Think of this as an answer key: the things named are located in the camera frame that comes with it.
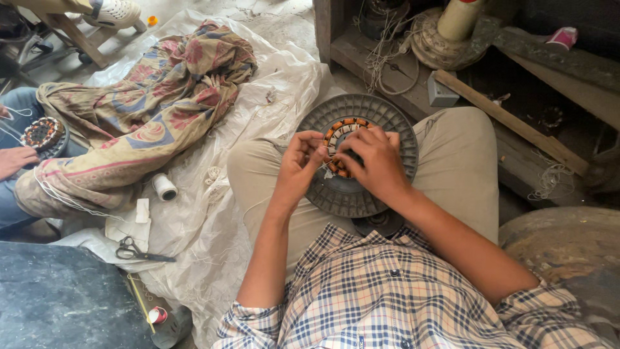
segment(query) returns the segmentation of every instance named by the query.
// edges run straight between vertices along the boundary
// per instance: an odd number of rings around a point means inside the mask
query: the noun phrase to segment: wooden stool
[[[108,65],[108,57],[101,54],[99,47],[106,42],[110,37],[113,37],[118,32],[118,29],[100,27],[90,36],[84,35],[78,27],[64,14],[36,14],[46,23],[49,28],[69,46],[75,46],[82,50],[90,59],[96,63],[99,68],[105,68]],[[138,19],[133,25],[138,33],[146,31],[146,24]],[[62,30],[65,34],[58,32],[57,29]]]

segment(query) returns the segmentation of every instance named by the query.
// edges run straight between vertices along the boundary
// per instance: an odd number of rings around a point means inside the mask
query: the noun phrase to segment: black mat
[[[2,348],[155,348],[139,306],[86,249],[0,242]]]

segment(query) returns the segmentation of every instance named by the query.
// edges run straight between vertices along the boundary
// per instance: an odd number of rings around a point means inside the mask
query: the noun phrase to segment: person
[[[339,146],[356,180],[409,222],[391,240],[304,194],[323,135],[236,145],[228,175],[254,251],[213,348],[598,348],[575,298],[497,246],[497,149],[479,109],[414,126],[409,183],[399,135],[359,129]],[[353,150],[363,165],[350,158]]]
[[[0,96],[0,232],[17,229],[39,219],[17,205],[14,189],[17,172],[26,165],[40,161],[37,151],[23,147],[17,138],[33,120],[43,116],[45,112],[37,101],[36,88],[16,88]],[[58,157],[71,158],[87,151],[70,140]]]
[[[22,6],[35,14],[83,14],[84,21],[95,27],[125,29],[140,18],[140,7],[125,0],[0,0],[7,5]]]

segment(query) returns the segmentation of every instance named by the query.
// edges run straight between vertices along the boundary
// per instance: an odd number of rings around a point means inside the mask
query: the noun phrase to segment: gray box
[[[455,71],[449,71],[450,75],[456,77]],[[427,81],[428,86],[428,103],[432,107],[451,107],[460,96],[458,93],[447,88],[446,85],[435,80],[435,72],[430,73]]]

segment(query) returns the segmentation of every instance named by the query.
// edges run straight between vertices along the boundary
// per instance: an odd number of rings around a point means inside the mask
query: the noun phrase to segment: plaid shirt
[[[606,348],[567,290],[520,291],[495,309],[419,233],[354,237],[328,224],[284,304],[224,315],[212,348]]]

